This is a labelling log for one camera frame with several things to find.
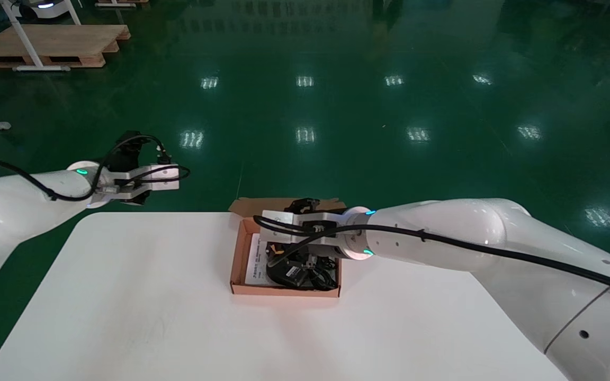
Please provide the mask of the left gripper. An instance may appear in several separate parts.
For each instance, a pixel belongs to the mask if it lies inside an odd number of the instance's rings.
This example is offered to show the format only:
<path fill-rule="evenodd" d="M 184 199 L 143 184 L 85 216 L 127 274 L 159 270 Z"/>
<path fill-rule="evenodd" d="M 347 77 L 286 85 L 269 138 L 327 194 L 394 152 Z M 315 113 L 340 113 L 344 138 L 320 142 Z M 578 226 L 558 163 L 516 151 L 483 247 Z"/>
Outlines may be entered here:
<path fill-rule="evenodd" d="M 129 140 L 141 135 L 138 131 L 126 131 L 118 140 L 113 154 L 113 171 L 106 167 L 98 169 L 98 163 L 80 161 L 71 165 L 71 169 L 87 177 L 91 183 L 98 179 L 97 190 L 89 198 L 87 207 L 95 209 L 110 202 L 121 202 L 125 205 L 143 206 L 150 193 L 155 191 L 172 191 L 180 187 L 182 166 L 151 165 L 139 167 L 139 155 L 144 138 Z"/>

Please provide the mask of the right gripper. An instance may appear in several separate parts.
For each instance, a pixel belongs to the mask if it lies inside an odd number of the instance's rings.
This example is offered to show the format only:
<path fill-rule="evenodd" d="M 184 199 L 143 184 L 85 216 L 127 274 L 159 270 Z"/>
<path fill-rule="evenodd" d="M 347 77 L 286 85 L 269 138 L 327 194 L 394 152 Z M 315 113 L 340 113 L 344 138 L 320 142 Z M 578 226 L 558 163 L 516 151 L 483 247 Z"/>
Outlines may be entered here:
<path fill-rule="evenodd" d="M 259 215 L 261 239 L 277 243 L 268 244 L 265 249 L 268 268 L 281 265 L 309 268 L 315 256 L 356 261 L 374 256 L 360 226 L 370 221 L 375 210 L 356 206 L 317 211 L 319 205 L 318 198 L 298 198 L 284 211 L 266 210 Z"/>

